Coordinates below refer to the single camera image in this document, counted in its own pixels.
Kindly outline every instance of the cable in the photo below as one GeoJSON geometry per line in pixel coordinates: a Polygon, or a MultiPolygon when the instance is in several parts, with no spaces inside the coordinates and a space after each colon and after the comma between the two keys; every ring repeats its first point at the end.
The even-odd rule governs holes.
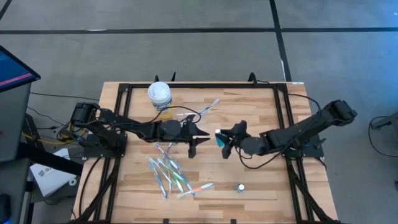
{"type": "Polygon", "coordinates": [[[398,156],[387,155],[387,154],[384,154],[384,153],[380,152],[378,149],[376,149],[376,147],[374,147],[374,144],[373,144],[373,142],[372,142],[372,138],[371,138],[371,126],[372,126],[372,122],[373,122],[375,119],[386,118],[386,117],[387,117],[387,116],[378,116],[378,117],[373,118],[373,119],[371,120],[371,122],[369,122],[369,127],[368,127],[369,142],[371,143],[373,149],[374,149],[376,152],[378,152],[379,154],[381,154],[381,155],[383,155],[383,156],[387,156],[387,157],[398,158],[398,156]]]}
{"type": "Polygon", "coordinates": [[[236,147],[234,147],[234,148],[235,148],[236,153],[238,153],[239,157],[241,157],[242,159],[252,159],[253,158],[253,155],[250,155],[250,157],[242,156],[242,154],[240,152],[238,152],[238,149],[236,147]]]}
{"type": "Polygon", "coordinates": [[[328,167],[326,166],[326,164],[325,164],[325,162],[320,158],[320,157],[314,157],[316,160],[318,160],[324,167],[325,167],[325,170],[327,171],[328,170],[328,167]]]}
{"type": "Polygon", "coordinates": [[[54,94],[34,93],[34,92],[31,92],[30,94],[40,95],[40,96],[54,96],[54,97],[62,97],[62,98],[77,98],[77,99],[84,99],[84,100],[95,100],[95,101],[99,101],[99,99],[88,98],[88,97],[82,97],[82,96],[54,95],[54,94]]]}
{"type": "Polygon", "coordinates": [[[91,172],[93,171],[94,166],[98,163],[98,161],[100,161],[100,159],[101,159],[101,158],[99,157],[97,160],[95,160],[94,164],[91,166],[90,170],[89,170],[88,173],[87,173],[87,176],[86,176],[85,182],[84,182],[84,184],[83,184],[83,187],[81,188],[80,200],[79,200],[79,217],[81,216],[81,204],[82,204],[82,201],[83,201],[83,193],[84,193],[85,188],[86,188],[87,180],[88,180],[88,178],[89,178],[91,172]]]}
{"type": "Polygon", "coordinates": [[[56,205],[56,204],[60,203],[60,202],[61,202],[63,199],[65,199],[65,198],[74,198],[74,197],[76,197],[76,195],[69,195],[69,196],[64,196],[64,197],[58,199],[58,200],[57,200],[56,202],[54,202],[54,203],[47,202],[46,200],[44,200],[44,203],[46,203],[47,205],[56,205]]]}
{"type": "Polygon", "coordinates": [[[72,215],[73,215],[73,219],[76,220],[76,215],[75,215],[75,212],[73,212],[73,209],[72,209],[72,215]]]}
{"type": "Polygon", "coordinates": [[[37,110],[35,110],[35,109],[33,109],[33,108],[29,107],[29,106],[28,106],[28,108],[29,108],[29,109],[31,109],[32,111],[35,111],[35,113],[37,113],[37,114],[38,114],[38,115],[40,115],[40,116],[43,116],[43,117],[49,118],[50,120],[54,121],[55,123],[58,123],[58,124],[64,125],[63,123],[61,123],[61,122],[59,122],[59,121],[56,121],[56,120],[52,119],[52,118],[51,118],[49,115],[44,115],[44,114],[41,114],[41,113],[37,112],[37,110]]]}
{"type": "MultiPolygon", "coordinates": [[[[85,132],[86,132],[86,129],[83,129],[83,131],[80,133],[80,136],[84,135],[85,132]]],[[[30,140],[33,140],[33,137],[29,136],[28,134],[22,133],[22,135],[25,138],[29,138],[30,140]]],[[[42,142],[42,143],[47,143],[47,144],[63,146],[63,145],[70,144],[70,143],[74,142],[75,140],[72,139],[72,140],[69,140],[69,141],[66,141],[66,142],[52,142],[52,141],[46,141],[46,140],[38,139],[37,141],[42,142]]]]}
{"type": "Polygon", "coordinates": [[[60,125],[60,126],[51,126],[51,127],[48,127],[48,128],[36,128],[37,130],[46,130],[46,129],[49,129],[49,130],[55,130],[55,129],[57,129],[57,128],[61,128],[63,125],[60,125]]]}
{"type": "Polygon", "coordinates": [[[62,157],[63,157],[63,158],[66,158],[66,157],[69,157],[69,158],[81,158],[81,157],[77,157],[77,155],[79,155],[79,154],[81,154],[81,153],[83,153],[83,152],[78,152],[78,153],[73,154],[73,155],[71,155],[71,156],[66,155],[66,156],[62,156],[62,157]]]}
{"type": "MultiPolygon", "coordinates": [[[[257,82],[269,83],[269,82],[267,82],[267,81],[259,81],[259,80],[257,80],[257,82]]],[[[276,87],[273,87],[273,89],[279,90],[279,91],[281,91],[282,93],[284,93],[282,90],[280,90],[280,89],[278,89],[278,88],[276,88],[276,87]]],[[[314,100],[314,99],[312,99],[312,98],[310,98],[310,97],[308,97],[308,96],[299,95],[299,94],[294,94],[294,93],[288,93],[288,95],[289,95],[289,96],[300,96],[300,97],[304,97],[304,98],[306,98],[306,99],[308,99],[308,100],[314,102],[314,103],[317,105],[317,107],[318,107],[318,112],[317,112],[317,113],[318,113],[318,116],[317,116],[317,118],[314,119],[310,124],[308,124],[307,127],[305,127],[305,128],[302,130],[302,132],[296,134],[296,135],[284,146],[284,148],[283,148],[281,151],[279,151],[276,155],[274,155],[272,158],[270,158],[267,162],[265,162],[265,163],[263,163],[263,164],[261,164],[261,165],[259,165],[259,166],[257,166],[257,167],[249,167],[248,165],[246,165],[246,164],[243,162],[243,160],[242,160],[242,155],[241,155],[241,148],[239,148],[239,153],[238,153],[238,154],[239,154],[239,160],[241,161],[242,165],[244,165],[244,166],[247,167],[248,169],[258,169],[258,168],[261,168],[261,167],[267,165],[267,164],[270,163],[271,161],[273,161],[277,156],[281,155],[284,151],[286,151],[286,149],[288,149],[288,148],[290,147],[290,145],[293,143],[293,141],[294,141],[297,137],[299,137],[302,133],[304,133],[306,130],[308,130],[314,123],[316,123],[316,122],[320,119],[320,116],[321,116],[321,107],[319,106],[319,103],[318,103],[316,100],[314,100]]]]}
{"type": "MultiPolygon", "coordinates": [[[[49,138],[49,139],[54,139],[54,140],[59,141],[59,139],[57,139],[57,138],[54,138],[54,137],[51,137],[51,136],[46,136],[46,135],[44,135],[44,134],[40,134],[39,136],[40,136],[40,137],[49,138]]],[[[74,145],[74,146],[81,146],[81,145],[75,144],[75,143],[69,143],[69,144],[72,144],[72,145],[74,145]]]]}
{"type": "Polygon", "coordinates": [[[87,122],[87,123],[78,123],[78,124],[79,125],[89,125],[89,124],[93,124],[93,123],[97,123],[97,122],[102,122],[102,121],[99,121],[99,120],[95,119],[95,120],[92,120],[92,121],[87,122]]]}
{"type": "Polygon", "coordinates": [[[171,109],[171,108],[183,108],[183,109],[189,110],[189,111],[194,112],[195,114],[199,115],[198,120],[195,121],[195,122],[193,122],[194,124],[196,124],[197,122],[199,122],[199,121],[201,120],[201,114],[200,114],[199,112],[197,112],[197,111],[191,109],[191,108],[187,108],[186,106],[168,106],[168,107],[165,107],[165,108],[163,108],[162,110],[160,110],[160,111],[157,113],[156,117],[153,118],[153,119],[150,120],[150,121],[146,121],[146,122],[139,123],[139,124],[134,124],[134,123],[132,124],[131,122],[128,122],[128,123],[117,123],[117,124],[112,124],[112,125],[108,126],[107,129],[113,128],[113,127],[116,127],[116,126],[120,126],[120,125],[125,125],[125,124],[132,124],[133,126],[139,126],[139,125],[149,124],[149,123],[155,121],[155,120],[160,116],[160,114],[161,114],[163,111],[165,111],[165,110],[167,110],[167,109],[171,109]]]}

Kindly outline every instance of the monitor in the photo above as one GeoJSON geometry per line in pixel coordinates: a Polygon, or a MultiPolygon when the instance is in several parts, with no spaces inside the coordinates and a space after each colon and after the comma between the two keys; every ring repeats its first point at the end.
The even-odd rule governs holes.
{"type": "Polygon", "coordinates": [[[0,92],[39,79],[39,74],[0,45],[0,92]]]}

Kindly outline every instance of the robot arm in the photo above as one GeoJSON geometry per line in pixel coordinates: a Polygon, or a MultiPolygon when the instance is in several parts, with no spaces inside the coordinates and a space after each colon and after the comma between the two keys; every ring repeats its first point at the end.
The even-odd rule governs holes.
{"type": "Polygon", "coordinates": [[[129,131],[145,142],[184,142],[188,143],[189,158],[196,155],[196,146],[209,138],[194,138],[194,136],[208,136],[193,122],[195,115],[188,116],[181,125],[177,120],[138,122],[127,117],[114,114],[109,109],[102,109],[96,103],[77,103],[71,117],[71,124],[75,127],[86,128],[92,132],[95,141],[86,141],[66,130],[62,134],[76,139],[82,146],[96,145],[111,151],[124,151],[126,136],[115,131],[115,128],[129,131]]]}
{"type": "Polygon", "coordinates": [[[326,105],[317,114],[285,129],[276,129],[260,133],[260,137],[252,137],[246,132],[247,124],[241,121],[232,129],[222,129],[216,134],[223,143],[223,158],[231,154],[231,148],[243,149],[246,154],[263,156],[280,152],[285,147],[302,149],[313,136],[330,126],[344,126],[354,121],[357,113],[345,101],[336,100],[326,105]]]}

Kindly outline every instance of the gray floor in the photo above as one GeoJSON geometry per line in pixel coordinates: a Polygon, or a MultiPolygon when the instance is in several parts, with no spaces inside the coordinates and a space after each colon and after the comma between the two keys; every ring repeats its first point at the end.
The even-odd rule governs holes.
{"type": "MultiPolygon", "coordinates": [[[[393,0],[276,0],[287,27],[398,27],[393,0]]],[[[13,0],[1,30],[273,27],[267,0],[13,0]]],[[[322,133],[328,177],[340,220],[396,223],[398,159],[369,145],[368,123],[398,112],[398,32],[284,33],[293,81],[324,106],[346,100],[356,121],[322,133]]],[[[105,81],[240,81],[250,72],[283,81],[274,33],[0,35],[5,46],[42,79],[32,91],[98,98],[105,81]]],[[[29,106],[67,121],[77,100],[32,95],[29,106]]],[[[34,115],[37,126],[51,121],[34,115]]],[[[54,136],[54,133],[42,131],[54,136]]],[[[372,132],[375,145],[398,155],[390,128],[372,132]]],[[[73,200],[40,203],[33,223],[65,222],[73,200]]]]}

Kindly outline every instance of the wooden tabletop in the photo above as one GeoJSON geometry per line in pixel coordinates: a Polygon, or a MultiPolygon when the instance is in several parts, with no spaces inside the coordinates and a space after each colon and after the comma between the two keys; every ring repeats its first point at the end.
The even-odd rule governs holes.
{"type": "MultiPolygon", "coordinates": [[[[104,83],[99,101],[102,108],[114,109],[118,85],[118,82],[104,83]]],[[[287,83],[287,86],[289,93],[307,95],[302,83],[287,83]]],[[[229,159],[222,158],[221,148],[217,146],[213,134],[215,129],[229,129],[241,120],[248,122],[248,133],[253,136],[269,129],[278,129],[279,122],[272,90],[172,88],[172,98],[174,105],[198,111],[210,105],[215,98],[220,99],[197,124],[200,129],[211,133],[211,140],[197,147],[195,158],[188,158],[187,144],[173,146],[170,150],[171,156],[181,165],[183,174],[193,187],[213,182],[215,188],[202,191],[196,197],[189,195],[181,199],[177,198],[178,190],[175,188],[169,199],[164,199],[146,159],[148,156],[156,158],[160,156],[160,152],[154,144],[146,143],[128,133],[126,155],[121,159],[112,223],[162,223],[163,218],[169,218],[171,223],[229,223],[231,219],[237,219],[238,223],[295,223],[284,158],[277,157],[257,170],[247,169],[240,163],[234,151],[229,159]],[[238,184],[244,184],[244,192],[237,193],[238,184]]],[[[295,123],[311,115],[307,99],[290,96],[290,104],[295,123]]],[[[176,109],[174,112],[186,113],[183,109],[176,109]]],[[[134,89],[129,118],[144,122],[156,114],[147,96],[147,89],[134,89]]],[[[272,155],[253,156],[253,159],[246,162],[250,166],[256,166],[271,157],[272,155]]],[[[95,159],[89,159],[85,162],[82,180],[86,178],[94,161],[95,159]]],[[[83,196],[83,210],[98,192],[103,161],[104,159],[99,161],[90,175],[83,196]]],[[[305,158],[303,163],[310,193],[326,214],[337,219],[325,168],[312,158],[305,158]]],[[[75,214],[78,214],[82,185],[83,181],[80,182],[73,208],[75,214]]],[[[306,219],[303,198],[301,193],[298,194],[302,216],[306,219]]],[[[105,195],[101,218],[105,216],[107,203],[108,194],[105,195]]]]}

